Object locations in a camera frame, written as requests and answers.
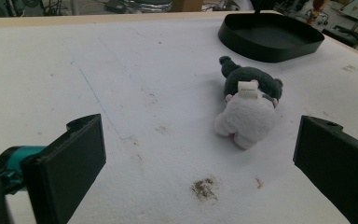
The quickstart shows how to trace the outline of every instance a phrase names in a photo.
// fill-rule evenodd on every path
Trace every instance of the plush toy head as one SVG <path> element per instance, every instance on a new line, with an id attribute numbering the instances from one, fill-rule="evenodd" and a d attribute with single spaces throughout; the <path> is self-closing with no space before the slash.
<path id="1" fill-rule="evenodd" d="M 279 79 L 273 78 L 257 68 L 241 67 L 232 62 L 228 56 L 221 57 L 219 62 L 222 64 L 222 74 L 226 78 L 225 97 L 238 92 L 239 81 L 257 80 L 259 83 L 258 88 L 267 96 L 276 99 L 277 102 L 281 99 L 283 83 Z"/>

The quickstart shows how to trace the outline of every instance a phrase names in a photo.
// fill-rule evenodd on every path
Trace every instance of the stuffed animal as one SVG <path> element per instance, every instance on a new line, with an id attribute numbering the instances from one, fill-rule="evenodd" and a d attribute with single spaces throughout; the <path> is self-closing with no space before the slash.
<path id="1" fill-rule="evenodd" d="M 243 94 L 243 89 L 233 96 L 229 94 L 225 111 L 214 120 L 214 129 L 218 133 L 224 136 L 233 134 L 234 142 L 244 149 L 262 140 L 276 119 L 274 104 L 263 97 L 264 93 L 258 89 L 259 83 L 256 80 L 252 82 L 255 84 L 253 95 Z"/>
<path id="2" fill-rule="evenodd" d="M 265 93 L 265 98 L 278 104 L 278 101 L 282 96 L 283 83 L 280 79 L 273 78 L 269 74 L 253 67 L 241 67 L 234 62 L 228 56 L 223 56 L 219 59 L 222 65 L 222 74 L 226 78 L 225 97 L 228 95 L 235 95 L 238 92 L 238 82 L 251 80 L 257 80 L 259 83 L 259 89 Z"/>

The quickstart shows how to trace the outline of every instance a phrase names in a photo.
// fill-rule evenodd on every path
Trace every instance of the plush toy ear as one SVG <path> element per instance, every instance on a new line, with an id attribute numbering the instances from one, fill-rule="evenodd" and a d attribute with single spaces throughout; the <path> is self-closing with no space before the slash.
<path id="1" fill-rule="evenodd" d="M 280 80 L 280 79 L 278 79 L 278 78 L 274 78 L 275 79 L 275 81 L 281 86 L 281 88 L 283 87 L 283 82 Z"/>
<path id="2" fill-rule="evenodd" d="M 274 104 L 274 108 L 278 105 L 278 100 L 276 98 L 273 98 L 272 103 Z"/>
<path id="3" fill-rule="evenodd" d="M 230 101 L 231 98 L 232 98 L 232 95 L 231 95 L 231 94 L 227 95 L 227 96 L 226 96 L 226 102 Z"/>

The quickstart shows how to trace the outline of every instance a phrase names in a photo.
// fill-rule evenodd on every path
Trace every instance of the black plastic tray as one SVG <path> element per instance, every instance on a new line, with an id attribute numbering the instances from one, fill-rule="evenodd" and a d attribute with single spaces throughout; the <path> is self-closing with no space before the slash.
<path id="1" fill-rule="evenodd" d="M 218 36 L 229 49 L 265 63 L 313 53 L 324 41 L 306 23 L 276 13 L 228 14 Z"/>

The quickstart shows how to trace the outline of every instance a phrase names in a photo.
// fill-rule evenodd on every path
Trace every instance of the white table surface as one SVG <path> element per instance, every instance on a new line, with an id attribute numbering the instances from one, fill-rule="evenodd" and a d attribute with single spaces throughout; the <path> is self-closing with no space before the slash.
<path id="1" fill-rule="evenodd" d="M 326 38 L 311 55 L 253 61 L 219 41 L 224 15 L 0 20 L 0 153 L 101 113 L 107 163 L 70 223 L 348 223 L 292 159 L 301 115 L 358 139 L 358 53 Z M 275 128 L 245 151 L 213 131 L 223 55 L 284 85 Z M 200 200 L 205 178 L 214 197 Z M 16 223 L 34 223 L 26 192 L 7 199 Z"/>

